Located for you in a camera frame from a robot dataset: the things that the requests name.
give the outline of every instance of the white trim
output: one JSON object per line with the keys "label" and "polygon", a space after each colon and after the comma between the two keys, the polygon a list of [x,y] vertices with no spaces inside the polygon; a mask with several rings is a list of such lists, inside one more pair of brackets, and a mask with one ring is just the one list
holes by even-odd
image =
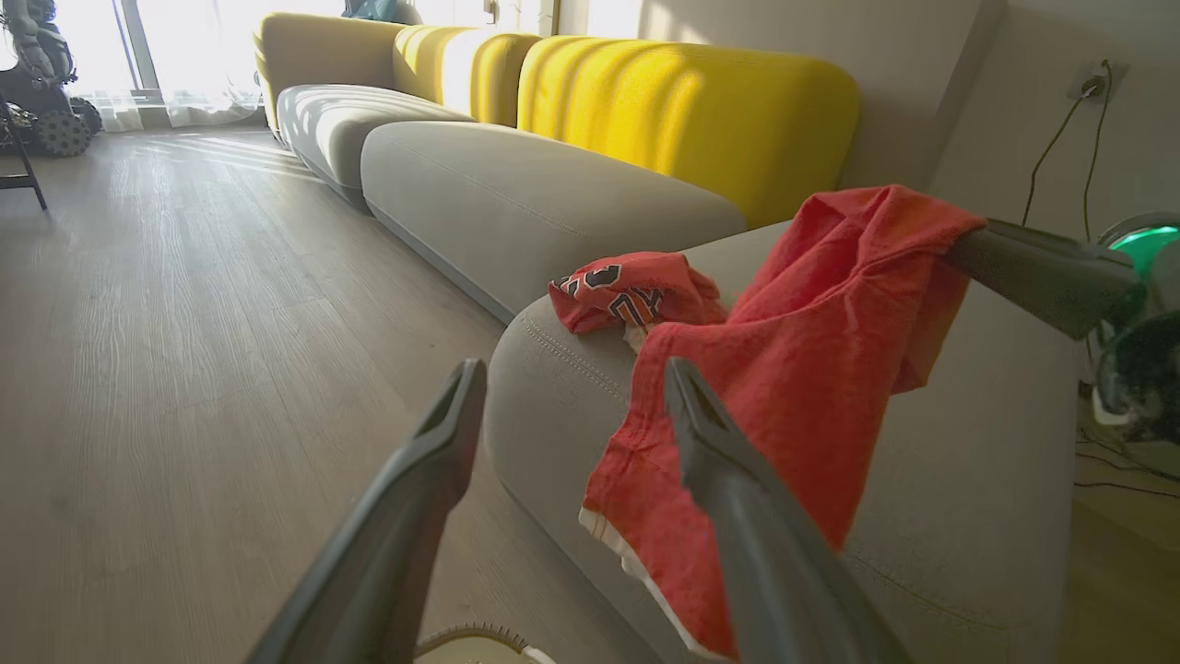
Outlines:
{"label": "white trim", "polygon": [[583,507],[578,511],[578,524],[582,524],[583,528],[590,531],[590,534],[594,535],[596,540],[607,545],[611,551],[618,554],[618,558],[623,564],[623,571],[638,579],[643,584],[643,587],[648,589],[648,592],[651,593],[651,598],[655,599],[656,604],[660,606],[660,611],[663,611],[664,617],[668,618],[671,626],[676,627],[676,633],[680,635],[680,639],[684,642],[684,647],[687,647],[689,652],[713,662],[733,662],[725,655],[719,655],[704,647],[693,638],[693,635],[688,633],[688,630],[684,629],[680,618],[676,617],[671,606],[669,606],[668,599],[664,598],[663,592],[660,591],[660,586],[651,580],[651,574],[648,574],[647,567],[643,566],[640,557],[635,554],[635,550],[631,548],[631,545],[627,544],[623,535],[615,530],[615,526],[612,526],[605,517],[598,514],[597,512],[590,512]]}
{"label": "white trim", "polygon": [[552,657],[545,655],[544,652],[537,650],[531,645],[524,646],[524,650],[520,651],[520,655],[532,664],[557,664],[556,662],[553,662]]}

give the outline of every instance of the red cloth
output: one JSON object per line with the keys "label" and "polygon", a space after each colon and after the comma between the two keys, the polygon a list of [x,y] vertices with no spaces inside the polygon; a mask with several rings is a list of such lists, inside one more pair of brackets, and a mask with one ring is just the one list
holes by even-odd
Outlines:
{"label": "red cloth", "polygon": [[817,193],[728,320],[651,328],[583,507],[615,527],[706,649],[735,656],[713,528],[680,486],[666,362],[696,364],[839,550],[889,396],[924,384],[962,301],[966,278],[937,257],[983,223],[903,186]]}
{"label": "red cloth", "polygon": [[717,285],[682,254],[636,251],[596,259],[549,284],[562,323],[583,331],[616,324],[647,327],[664,320],[706,324],[726,318]]}

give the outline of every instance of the yellow sofa cushion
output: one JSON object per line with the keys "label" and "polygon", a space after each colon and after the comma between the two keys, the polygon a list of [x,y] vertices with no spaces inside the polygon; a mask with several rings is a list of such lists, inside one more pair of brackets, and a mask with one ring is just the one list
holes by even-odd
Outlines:
{"label": "yellow sofa cushion", "polygon": [[835,186],[858,106],[813,58],[555,37],[525,59],[519,126],[720,193],[758,228]]}
{"label": "yellow sofa cushion", "polygon": [[479,121],[516,126],[520,66],[538,40],[470,27],[408,26],[393,42],[394,85]]}

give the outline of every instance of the chair leg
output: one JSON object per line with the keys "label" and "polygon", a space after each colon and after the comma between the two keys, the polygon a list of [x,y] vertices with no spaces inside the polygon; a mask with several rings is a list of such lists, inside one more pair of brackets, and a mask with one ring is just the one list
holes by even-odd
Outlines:
{"label": "chair leg", "polygon": [[41,183],[37,180],[37,173],[33,172],[33,164],[28,160],[28,152],[25,151],[25,142],[20,139],[20,134],[17,132],[17,123],[12,119],[12,112],[8,110],[8,100],[4,98],[2,91],[0,91],[0,117],[2,117],[5,126],[8,127],[8,136],[12,138],[12,142],[17,144],[17,153],[20,155],[21,163],[25,164],[25,175],[13,175],[0,179],[0,189],[32,188],[37,193],[37,202],[41,204],[41,209],[50,209],[50,205],[45,202],[45,195],[41,193]]}

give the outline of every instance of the tire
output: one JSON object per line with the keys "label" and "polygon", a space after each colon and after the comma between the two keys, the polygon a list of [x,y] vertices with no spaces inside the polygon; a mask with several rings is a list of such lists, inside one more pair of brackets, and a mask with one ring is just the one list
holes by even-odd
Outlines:
{"label": "tire", "polygon": [[90,99],[71,97],[70,107],[76,116],[81,116],[83,121],[86,123],[86,127],[90,129],[91,136],[103,131],[103,114],[98,112],[98,107],[94,104],[90,103]]}
{"label": "tire", "polygon": [[50,111],[33,123],[37,145],[54,157],[77,157],[90,147],[90,127],[73,113]]}

